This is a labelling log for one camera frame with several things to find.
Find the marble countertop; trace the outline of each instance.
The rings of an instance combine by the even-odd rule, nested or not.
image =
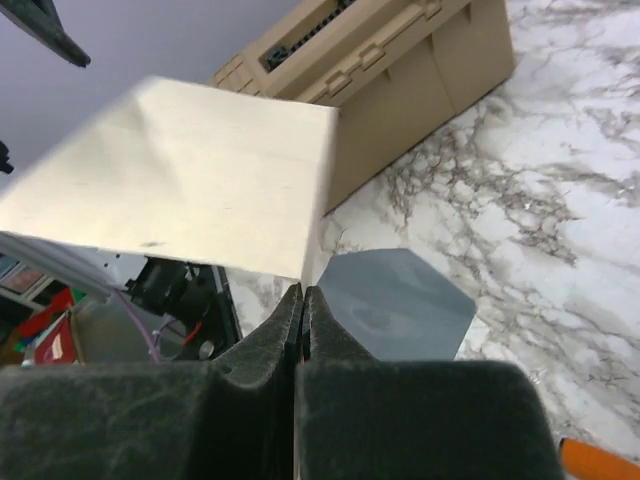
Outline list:
[[[458,358],[516,363],[555,434],[640,461],[640,3],[508,7],[512,78],[323,220],[319,272],[410,248],[477,302]],[[290,284],[229,275],[245,333]]]

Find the beige plastic box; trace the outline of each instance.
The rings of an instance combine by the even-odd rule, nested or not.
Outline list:
[[[210,84],[340,107],[329,211],[513,69],[505,0],[304,0]]]

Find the purple wire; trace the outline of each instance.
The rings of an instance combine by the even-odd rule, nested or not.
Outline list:
[[[162,325],[160,325],[160,327],[158,328],[158,330],[156,330],[157,335],[155,335],[153,344],[156,346],[156,349],[158,348],[158,343],[160,343],[160,334],[162,333],[162,331],[166,328],[168,330],[171,330],[173,333],[178,334],[178,332],[176,330],[174,330],[171,327],[171,324],[177,322],[177,320],[175,318],[173,318],[171,315],[167,315],[166,319],[164,322],[162,322]]]
[[[118,300],[120,300],[120,303],[122,303],[122,306],[127,310],[127,313],[129,314],[129,318],[131,318],[131,321],[136,325],[136,327],[138,327],[138,330],[140,330],[140,334],[142,335],[142,338],[144,338],[144,341],[147,344],[147,347],[149,347],[149,355],[151,355],[151,359],[156,363],[160,363],[160,355],[158,354],[158,350],[155,344],[153,343],[153,340],[151,340],[151,336],[149,335],[149,332],[147,332],[147,329],[144,328],[142,321],[140,320],[140,318],[138,318],[138,315],[136,315],[136,312],[133,311],[133,308],[131,308],[131,305],[129,305],[129,302],[126,300],[126,298],[124,298],[124,295],[122,295],[122,293],[119,290],[116,290],[114,288],[113,293],[116,294],[116,297],[118,298]]]

